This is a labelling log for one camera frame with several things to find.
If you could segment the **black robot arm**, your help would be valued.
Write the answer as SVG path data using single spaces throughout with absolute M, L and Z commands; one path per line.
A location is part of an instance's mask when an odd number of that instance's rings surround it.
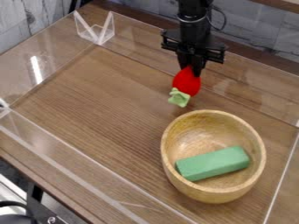
M 180 68 L 190 68 L 201 76 L 206 62 L 224 62 L 228 47 L 210 34 L 226 25 L 226 15 L 213 0 L 178 0 L 176 14 L 178 27 L 161 30 L 161 48 L 176 53 Z

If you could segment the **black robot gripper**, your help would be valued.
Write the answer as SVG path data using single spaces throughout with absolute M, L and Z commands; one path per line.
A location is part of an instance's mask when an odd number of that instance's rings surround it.
M 180 69 L 190 64 L 194 77 L 201 76 L 206 61 L 224 62 L 226 46 L 209 33 L 196 36 L 194 31 L 177 28 L 161 30 L 161 37 L 161 48 L 176 53 Z

